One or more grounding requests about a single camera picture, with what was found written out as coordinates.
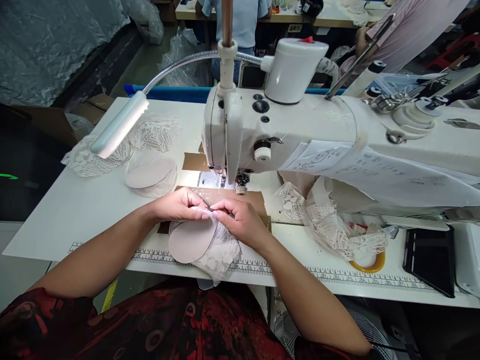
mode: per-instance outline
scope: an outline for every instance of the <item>jeans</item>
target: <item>jeans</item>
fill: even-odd
[[[249,54],[249,55],[255,55],[253,47],[239,47],[238,52]],[[213,77],[217,81],[220,81],[220,58],[214,58],[211,60],[211,73],[213,74]],[[240,75],[240,61],[235,60],[235,66],[233,69],[233,82],[235,84],[239,83],[239,75]]]

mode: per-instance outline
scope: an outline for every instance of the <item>hand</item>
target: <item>hand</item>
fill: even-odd
[[[208,208],[205,201],[185,186],[158,198],[147,205],[149,214],[153,215],[158,223],[169,220],[207,220],[209,215],[190,207]]]
[[[255,211],[252,204],[229,197],[210,206],[213,217],[221,222],[230,233],[257,253],[271,243],[275,238],[270,234]]]
[[[370,30],[368,26],[364,26],[359,28],[356,33],[355,33],[355,43],[357,44],[359,40],[365,40],[365,35],[367,34],[367,31]]]

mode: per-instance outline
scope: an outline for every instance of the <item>white table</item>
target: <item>white table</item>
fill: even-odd
[[[101,131],[127,102],[117,98],[95,131]],[[163,116],[179,116],[180,139],[170,155],[178,164],[184,153],[197,153],[201,142],[204,104],[151,100],[148,110]],[[124,184],[125,167],[98,178],[80,178],[66,168],[20,228],[4,255],[61,261],[74,250],[137,207],[151,199],[131,192]],[[197,186],[198,171],[179,170],[177,185]],[[249,190],[260,190],[265,208],[272,219],[272,233],[333,293],[367,298],[398,300],[425,304],[480,308],[480,299],[457,293],[449,299],[429,289],[402,269],[405,231],[401,230],[386,249],[385,267],[377,274],[355,271],[350,264],[332,255],[308,236],[302,225],[279,213],[272,194],[280,187],[276,172],[255,174]],[[168,253],[168,236],[155,228],[136,252],[127,269],[158,274],[206,278],[201,270],[179,264]],[[229,281],[275,286],[268,264],[256,252],[241,245],[241,260],[229,271]]]
[[[317,16],[314,26],[326,28],[357,28],[353,23],[353,19],[346,11],[343,11],[339,6],[340,0],[324,0],[323,10]],[[369,12],[370,22],[380,20],[388,11],[389,7],[385,6],[383,2],[373,1],[367,5],[367,12]],[[205,17],[197,16],[195,9],[188,9],[187,5],[178,4],[175,10],[177,20],[205,20]],[[213,13],[209,20],[217,19]],[[272,14],[270,19],[260,19],[260,22],[265,23],[284,23],[284,24],[301,24],[307,22],[301,15],[295,13],[293,8],[288,10],[280,10],[278,14]]]

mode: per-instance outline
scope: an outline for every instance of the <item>brown cardboard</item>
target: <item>brown cardboard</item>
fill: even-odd
[[[186,152],[183,159],[182,170],[201,171],[208,173],[210,171],[207,164],[207,157],[202,153]]]
[[[180,0],[162,1],[156,0],[155,5],[158,8],[160,20],[162,23],[177,23],[175,9],[179,5]]]
[[[105,94],[98,94],[78,104],[70,112],[83,116],[93,125],[97,125],[115,99]]]
[[[74,147],[79,141],[65,116],[64,110],[58,107],[12,106],[31,116],[31,123],[44,133],[59,142]]]
[[[182,186],[177,186],[175,190],[182,188]],[[208,206],[219,202],[224,198],[234,198],[240,201],[244,201],[252,204],[253,208],[260,216],[265,227],[268,228],[268,231],[272,232],[272,222],[270,216],[267,215],[265,210],[264,197],[260,191],[247,191],[246,195],[239,196],[235,190],[230,189],[213,189],[213,188],[204,188],[204,187],[191,187],[193,192],[201,196]],[[158,233],[168,234],[169,233],[170,223],[165,222],[160,225],[158,228]]]

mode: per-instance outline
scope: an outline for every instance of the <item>blue plastic crate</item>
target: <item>blue plastic crate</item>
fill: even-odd
[[[137,91],[143,90],[145,86],[125,84],[123,88],[131,97]],[[146,97],[152,100],[206,104],[211,89],[211,87],[154,86]],[[308,88],[305,93],[325,95],[329,90],[327,88]],[[345,89],[340,89],[337,95],[343,94],[344,91]]]

